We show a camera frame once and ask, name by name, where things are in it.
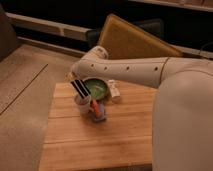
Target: floor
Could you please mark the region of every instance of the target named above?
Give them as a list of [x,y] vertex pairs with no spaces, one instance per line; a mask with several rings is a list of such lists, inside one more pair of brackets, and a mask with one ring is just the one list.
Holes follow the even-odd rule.
[[38,170],[55,83],[66,82],[69,67],[78,60],[29,45],[20,48],[48,66],[0,116],[1,171]]

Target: green bowl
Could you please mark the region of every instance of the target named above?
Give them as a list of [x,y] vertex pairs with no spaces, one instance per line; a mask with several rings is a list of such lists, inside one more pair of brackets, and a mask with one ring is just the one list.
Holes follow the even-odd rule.
[[108,86],[107,84],[98,78],[89,78],[84,80],[86,87],[91,92],[91,98],[93,100],[101,100],[106,97],[108,93]]

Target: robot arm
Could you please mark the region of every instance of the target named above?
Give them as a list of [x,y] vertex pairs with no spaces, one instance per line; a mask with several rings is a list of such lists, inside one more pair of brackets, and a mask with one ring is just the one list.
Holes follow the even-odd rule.
[[72,67],[79,77],[106,77],[158,88],[153,106],[153,170],[212,171],[213,65],[187,58],[107,60],[95,47]]
[[107,58],[106,50],[96,46],[75,63],[71,70],[74,75],[81,78],[105,77],[158,88],[171,74],[199,61],[168,57],[127,60],[107,60]]

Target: wooden table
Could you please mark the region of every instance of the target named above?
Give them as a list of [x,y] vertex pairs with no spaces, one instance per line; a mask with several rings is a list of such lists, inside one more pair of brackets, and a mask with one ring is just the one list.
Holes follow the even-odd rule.
[[120,81],[117,87],[121,102],[107,100],[107,121],[97,124],[79,114],[70,84],[56,84],[39,171],[151,167],[156,90]]

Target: cup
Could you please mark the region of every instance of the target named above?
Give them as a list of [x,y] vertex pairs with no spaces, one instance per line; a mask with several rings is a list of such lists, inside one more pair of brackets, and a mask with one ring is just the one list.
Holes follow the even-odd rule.
[[87,96],[85,98],[81,98],[79,94],[77,94],[74,98],[74,101],[80,111],[81,114],[87,114],[90,111],[90,101],[91,96]]

